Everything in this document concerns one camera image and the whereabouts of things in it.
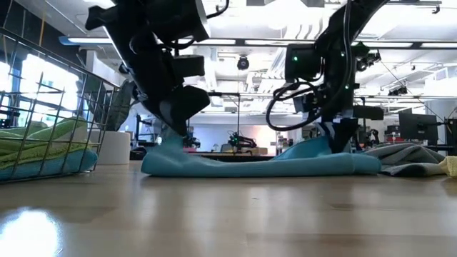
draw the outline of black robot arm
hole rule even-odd
[[[137,85],[137,99],[185,136],[186,120],[210,102],[204,90],[183,85],[184,77],[204,75],[204,58],[172,51],[208,39],[206,20],[201,0],[117,0],[110,9],[91,7],[86,28],[105,28],[123,61],[120,70]],[[190,39],[179,44],[182,38]]]
[[[357,88],[355,67],[357,60],[365,57],[369,49],[358,46],[352,51],[350,48],[370,18],[387,1],[350,1],[332,15],[328,28],[314,45],[288,46],[286,80],[293,84],[275,91],[267,110],[267,123],[271,128],[277,131],[297,129],[319,117],[330,121],[347,110],[362,113],[366,118],[382,119],[379,110],[356,111],[353,108],[353,90]],[[124,63],[122,71],[136,82],[137,99],[152,114],[185,136],[186,120],[209,105],[204,90],[183,86],[184,77],[204,75],[204,58],[173,56],[172,51],[208,39],[206,20],[219,15],[227,6],[215,15],[206,16],[201,0],[116,0],[116,5],[110,9],[91,7],[86,28],[105,28]],[[179,44],[178,40],[183,38],[191,40]],[[323,76],[324,82],[313,86],[311,83],[317,81],[317,74]],[[304,91],[306,96],[301,96],[303,108],[309,113],[308,120],[294,128],[272,125],[269,114],[274,102],[287,99],[282,94],[296,90],[301,84],[310,86]]]

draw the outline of ceiling camera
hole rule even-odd
[[[249,61],[247,56],[240,56],[240,59],[238,60],[238,64],[236,65],[238,67],[238,70],[244,71],[249,68]]]

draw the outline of blue cloth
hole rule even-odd
[[[82,171],[87,171],[90,169],[95,163],[97,162],[98,156],[91,150],[86,150],[84,154],[84,150],[75,151],[73,153],[69,153],[67,160],[64,166],[64,174],[68,173],[78,173]],[[56,175],[61,172],[62,165],[64,164],[65,156],[46,160],[44,162],[43,171],[41,172],[41,176],[51,176]],[[31,163],[24,163],[17,166],[16,173],[14,174],[13,179],[24,179],[24,178],[31,178],[38,175],[38,172],[41,168],[42,161],[35,161]],[[0,169],[0,181],[5,181],[10,179],[11,173],[13,172],[13,167],[8,167],[4,169]]]
[[[324,137],[298,143],[270,161],[248,163],[224,163],[192,156],[183,153],[179,140],[172,138],[149,151],[141,166],[143,173],[168,177],[374,175],[380,170],[381,162],[371,156],[331,154]]]

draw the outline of black cable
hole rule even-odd
[[[11,7],[13,6],[13,2],[14,2],[14,0],[11,0],[9,2],[8,11],[6,11],[5,19],[3,21],[3,24],[1,25],[2,28],[5,28],[5,26],[6,26],[6,22],[8,21],[9,13],[11,12]]]
[[[177,50],[184,50],[184,49],[187,49],[188,47],[190,47],[193,43],[195,43],[195,39],[192,39],[185,44],[178,44],[175,42],[166,42],[166,43],[164,43],[164,45],[169,48],[173,48],[173,49],[177,49]]]
[[[315,121],[316,119],[320,118],[323,114],[326,114],[329,110],[331,110],[334,107],[334,103],[336,102],[336,99],[338,99],[339,96],[341,95],[341,93],[343,92],[343,90],[346,89],[346,84],[348,83],[348,80],[350,79],[350,75],[352,74],[352,71],[353,71],[351,39],[349,38],[351,36],[351,33],[350,33],[351,5],[352,5],[352,0],[348,0],[348,2],[346,4],[346,8],[344,9],[343,45],[344,45],[344,54],[346,57],[346,70],[345,70],[344,77],[341,81],[341,85],[340,85],[338,91],[329,101],[329,104],[322,107],[321,110],[317,114],[312,115],[311,119],[310,119],[310,116],[308,115],[308,118],[299,124],[296,124],[293,126],[278,127],[278,126],[274,126],[271,123],[270,114],[271,114],[273,105],[278,101],[278,95],[280,96],[287,91],[287,87],[282,89],[280,92],[278,92],[276,94],[276,96],[273,96],[273,100],[270,101],[270,104],[268,105],[268,107],[266,109],[266,123],[268,124],[268,127],[270,127],[270,129],[273,129],[275,131],[291,131],[291,130],[299,129],[301,127],[304,127],[304,126],[310,124],[311,122]]]
[[[323,59],[321,59],[321,69],[319,70],[319,76],[317,78],[314,78],[314,79],[307,79],[307,78],[301,78],[301,79],[303,79],[303,80],[305,80],[307,82],[316,82],[316,81],[318,81],[323,76],[323,73],[324,73],[323,67],[324,67],[324,63],[323,63]]]
[[[206,18],[211,19],[211,18],[214,18],[214,17],[217,17],[217,16],[223,14],[229,8],[229,4],[230,4],[230,0],[226,0],[226,5],[224,7],[222,7],[222,9],[218,10],[214,14],[207,15]]]
[[[144,39],[147,39],[147,36],[152,36],[152,32],[149,30],[149,26],[143,26],[141,29],[131,37],[129,41],[129,48],[132,53],[138,55],[140,53],[139,45],[146,45]]]
[[[301,94],[308,93],[309,91],[314,91],[314,93],[317,94],[316,87],[309,82],[296,82],[294,84],[287,86],[286,87],[287,89],[285,91],[293,90],[291,88],[299,87],[300,85],[308,85],[308,88],[295,91],[292,94],[285,96],[285,97],[281,97],[283,95],[283,93],[281,93],[281,91],[283,91],[284,88],[276,89],[275,91],[273,91],[273,97],[276,98],[277,101],[285,101],[285,100],[292,99],[296,96],[299,96]]]
[[[406,87],[405,84],[403,84],[403,82],[400,81],[400,79],[398,79],[398,77],[384,64],[384,62],[380,61],[381,64],[384,66],[384,68],[387,69],[387,71],[395,78],[395,80],[397,80],[397,82],[400,83],[400,85]],[[406,90],[413,95],[413,92],[411,92],[411,90],[408,89],[408,87],[406,87]],[[424,102],[422,102],[419,98],[417,98],[417,101],[423,105],[423,107],[425,107],[426,109],[428,109],[432,114],[434,114],[435,116],[438,117],[438,119],[440,119],[442,122],[444,122],[444,120],[438,115],[436,114],[430,107],[428,107]]]

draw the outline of green towel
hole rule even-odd
[[[74,129],[81,128],[82,126],[87,127],[87,122],[83,119],[80,119],[76,122],[76,119],[64,119],[57,123],[54,134],[52,135],[52,140],[57,140],[65,135],[71,134]],[[40,140],[49,140],[51,138],[52,127],[41,129],[35,133],[31,133],[27,136],[27,139],[40,139]],[[23,138],[22,135],[11,133],[7,130],[0,131],[0,138],[9,137],[9,138]],[[70,152],[78,151],[86,148],[86,142],[77,143],[74,142],[70,145]],[[19,159],[19,163],[28,163],[32,161],[40,161],[43,159],[44,154],[46,153],[48,143],[47,142],[34,142],[28,141],[24,145],[23,151]],[[49,148],[48,155],[46,159],[58,158],[64,156],[69,147],[68,143],[56,143],[56,146],[51,146]],[[8,139],[0,139],[0,168],[7,168],[13,166],[18,158],[19,149],[21,148],[21,141],[13,141]]]
[[[30,124],[30,128],[29,128],[29,135],[33,134],[33,133],[36,133],[40,130],[43,130],[43,129],[46,129],[48,126],[43,123],[43,122],[40,122],[40,121],[32,121],[31,124]],[[9,132],[9,133],[15,133],[17,135],[20,135],[21,137],[24,136],[24,134],[26,133],[26,127],[20,127],[20,128],[4,128],[0,131],[5,131],[5,132]]]

